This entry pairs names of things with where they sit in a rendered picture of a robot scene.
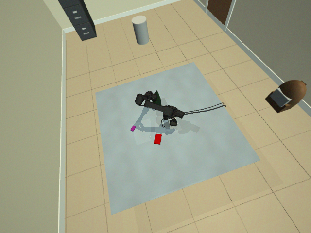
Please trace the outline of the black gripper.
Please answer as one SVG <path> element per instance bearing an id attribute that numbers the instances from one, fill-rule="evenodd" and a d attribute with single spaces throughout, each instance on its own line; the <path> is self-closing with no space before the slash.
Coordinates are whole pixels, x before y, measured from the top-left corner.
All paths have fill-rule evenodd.
<path id="1" fill-rule="evenodd" d="M 176 116 L 171 117 L 170 126 L 177 126 L 177 120 L 175 119 Z"/>

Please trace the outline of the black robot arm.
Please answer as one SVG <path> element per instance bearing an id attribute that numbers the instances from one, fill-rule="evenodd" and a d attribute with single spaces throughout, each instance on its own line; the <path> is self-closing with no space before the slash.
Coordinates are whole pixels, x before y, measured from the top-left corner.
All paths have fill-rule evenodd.
<path id="1" fill-rule="evenodd" d="M 177 116 L 179 118 L 183 118 L 185 112 L 178 110 L 176 107 L 174 106 L 170 106 L 170 105 L 166 105 L 166 106 L 162 106 L 153 102 L 150 102 L 150 100 L 155 101 L 157 99 L 157 94 L 153 94 L 152 91 L 148 91 L 146 92 L 144 95 L 142 94 L 137 94 L 136 97 L 136 104 L 138 106 L 144 106 L 144 107 L 149 107 L 158 111 L 162 111 L 163 112 L 163 119 L 164 120 L 168 120 L 171 119 L 171 117 Z M 143 101 L 145 100 L 145 104 L 142 105 Z"/>

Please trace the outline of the flat red block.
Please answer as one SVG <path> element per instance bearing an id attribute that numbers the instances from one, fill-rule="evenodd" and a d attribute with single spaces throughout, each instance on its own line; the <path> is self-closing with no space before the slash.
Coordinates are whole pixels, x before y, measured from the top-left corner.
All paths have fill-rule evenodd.
<path id="1" fill-rule="evenodd" d="M 154 144 L 160 144 L 161 142 L 161 134 L 155 134 Z"/>

